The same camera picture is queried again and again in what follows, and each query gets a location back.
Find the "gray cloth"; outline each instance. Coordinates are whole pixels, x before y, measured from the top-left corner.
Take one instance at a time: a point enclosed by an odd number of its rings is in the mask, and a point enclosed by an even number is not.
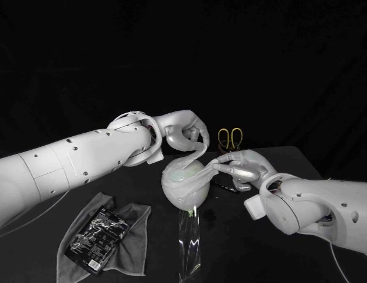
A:
[[[128,233],[119,242],[117,249],[102,270],[107,271],[115,269],[126,275],[145,276],[146,219],[151,213],[151,207],[148,205],[130,203],[123,208],[115,209],[113,198],[103,193],[97,193],[86,207],[81,209],[60,242],[57,251],[57,283],[76,283],[90,275],[64,256],[64,251],[76,233],[83,228],[96,209],[102,205],[129,225]]]

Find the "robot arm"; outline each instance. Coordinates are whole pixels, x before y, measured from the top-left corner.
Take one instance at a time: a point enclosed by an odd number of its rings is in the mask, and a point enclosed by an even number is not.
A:
[[[92,182],[120,166],[162,160],[161,142],[187,151],[204,143],[204,123],[190,110],[151,118],[120,115],[106,129],[92,130],[0,159],[0,227],[25,209]]]
[[[253,220],[267,216],[285,234],[313,235],[367,254],[367,183],[305,180],[277,173],[251,150],[218,157],[218,162],[228,160],[228,165],[214,164],[214,168],[233,176],[237,189],[246,182],[259,189],[244,201]]]

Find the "scissor handle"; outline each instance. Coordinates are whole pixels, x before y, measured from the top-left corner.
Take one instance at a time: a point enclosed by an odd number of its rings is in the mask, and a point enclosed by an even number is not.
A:
[[[239,130],[239,131],[240,131],[240,141],[239,141],[237,145],[240,145],[241,140],[243,140],[243,132],[241,132],[241,129],[240,129],[240,128],[234,128],[234,129],[231,130],[231,132],[230,132],[230,139],[231,139],[231,146],[233,146],[233,148],[234,148],[234,142],[233,142],[233,132],[234,132],[234,130]]]
[[[221,142],[220,142],[220,132],[221,131],[226,131],[226,134],[227,134],[227,138],[226,138],[226,146],[221,144]],[[228,147],[228,131],[227,131],[227,129],[220,129],[218,130],[218,132],[217,132],[217,140],[218,140],[218,143],[220,143],[220,145],[227,149],[227,147]]]

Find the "black tabletop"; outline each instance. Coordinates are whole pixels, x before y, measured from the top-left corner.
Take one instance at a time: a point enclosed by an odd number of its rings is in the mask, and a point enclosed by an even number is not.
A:
[[[295,147],[254,151],[266,157],[277,172],[305,179],[321,179]],[[215,156],[215,153],[205,153],[200,161],[207,164]],[[162,170],[177,157],[165,156],[152,165],[122,167],[76,188],[35,222],[0,239],[0,282],[54,282],[55,254],[63,235],[81,208],[102,192],[115,197],[117,207],[130,202],[152,207],[148,218],[146,275],[132,277],[110,270],[97,278],[89,276],[81,282],[178,283],[178,210],[168,202],[161,188]],[[256,189],[251,189],[236,195],[210,185],[208,197],[198,209],[202,282],[342,283],[328,243],[315,236],[283,234],[266,217],[251,220],[243,201],[256,193]],[[58,198],[55,196],[38,204],[5,230],[25,223]],[[367,282],[365,256],[336,247],[335,255],[349,282]]]

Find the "black curtain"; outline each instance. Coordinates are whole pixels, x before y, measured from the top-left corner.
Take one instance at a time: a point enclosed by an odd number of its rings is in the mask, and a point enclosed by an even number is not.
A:
[[[0,1],[0,158],[182,109],[367,181],[367,1]]]

